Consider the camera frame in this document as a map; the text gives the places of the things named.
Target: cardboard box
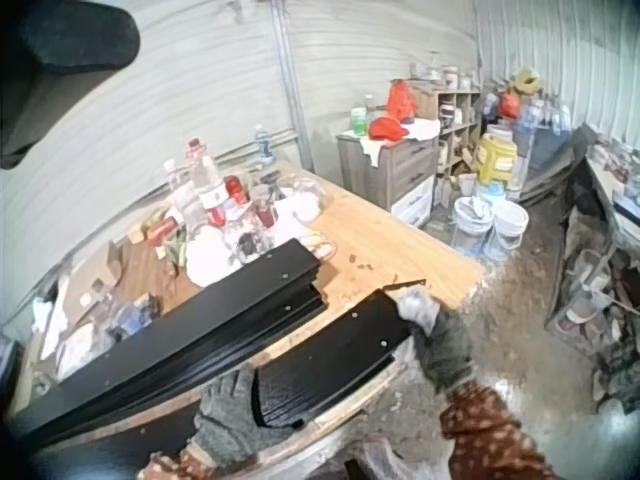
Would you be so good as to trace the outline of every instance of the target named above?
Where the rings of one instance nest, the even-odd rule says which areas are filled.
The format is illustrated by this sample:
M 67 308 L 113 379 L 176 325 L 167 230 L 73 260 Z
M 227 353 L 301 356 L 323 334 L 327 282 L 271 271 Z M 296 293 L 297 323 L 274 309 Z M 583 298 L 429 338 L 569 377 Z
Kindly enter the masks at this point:
M 112 289 L 122 276 L 120 250 L 109 242 L 82 263 L 69 279 L 67 294 L 64 297 L 64 310 L 69 326 L 74 328 L 82 317 L 93 307 L 99 295 L 92 289 L 96 280 L 100 280 L 107 290 Z

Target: yellow container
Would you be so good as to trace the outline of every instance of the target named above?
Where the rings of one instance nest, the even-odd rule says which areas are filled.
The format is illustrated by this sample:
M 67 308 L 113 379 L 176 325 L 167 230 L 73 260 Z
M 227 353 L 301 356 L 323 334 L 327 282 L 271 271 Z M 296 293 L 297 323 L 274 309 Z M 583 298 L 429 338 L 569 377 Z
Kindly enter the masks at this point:
M 478 181 L 488 185 L 494 180 L 509 183 L 513 167 L 518 159 L 518 147 L 491 133 L 485 133 L 473 156 L 474 168 L 478 170 Z

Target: patterned sleeve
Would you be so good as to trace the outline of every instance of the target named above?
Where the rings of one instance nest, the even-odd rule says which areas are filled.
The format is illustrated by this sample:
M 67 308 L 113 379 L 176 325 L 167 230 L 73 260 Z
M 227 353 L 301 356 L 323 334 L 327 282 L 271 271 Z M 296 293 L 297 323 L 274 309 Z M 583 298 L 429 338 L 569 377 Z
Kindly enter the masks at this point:
M 455 440 L 452 480 L 558 478 L 494 390 L 469 382 L 449 399 L 440 423 L 444 437 Z

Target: work glove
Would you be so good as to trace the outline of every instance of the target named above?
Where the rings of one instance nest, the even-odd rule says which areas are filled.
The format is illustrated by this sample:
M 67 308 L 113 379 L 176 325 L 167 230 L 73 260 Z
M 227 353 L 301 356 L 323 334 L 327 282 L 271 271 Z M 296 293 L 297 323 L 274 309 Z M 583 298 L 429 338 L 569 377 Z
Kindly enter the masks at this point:
M 412 288 L 398 300 L 398 313 L 418 327 L 411 331 L 424 376 L 436 393 L 449 395 L 474 378 L 471 340 L 460 316 L 434 303 L 424 289 Z
M 240 370 L 216 378 L 202 393 L 194 418 L 198 429 L 191 439 L 217 467 L 226 468 L 247 460 L 260 450 L 286 440 L 293 428 L 260 427 L 251 407 L 255 369 Z

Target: concrete floor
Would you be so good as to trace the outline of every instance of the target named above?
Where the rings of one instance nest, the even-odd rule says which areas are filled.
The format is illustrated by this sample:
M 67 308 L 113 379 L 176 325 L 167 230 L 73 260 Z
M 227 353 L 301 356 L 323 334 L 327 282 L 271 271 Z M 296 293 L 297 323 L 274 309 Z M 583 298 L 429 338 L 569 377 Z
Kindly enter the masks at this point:
M 557 210 L 553 202 L 530 209 L 518 253 L 502 265 L 485 263 L 482 284 L 462 308 L 475 342 L 479 379 L 503 395 L 560 476 L 640 478 L 640 412 L 624 416 L 613 409 L 596 415 L 590 362 L 543 329 L 563 235 Z M 450 229 L 438 228 L 446 218 L 435 217 L 427 231 L 448 241 Z M 442 439 L 438 421 L 445 406 L 412 369 L 362 415 L 275 476 L 304 478 L 345 442 L 380 433 L 406 460 L 425 460 L 434 478 L 449 478 L 453 443 Z

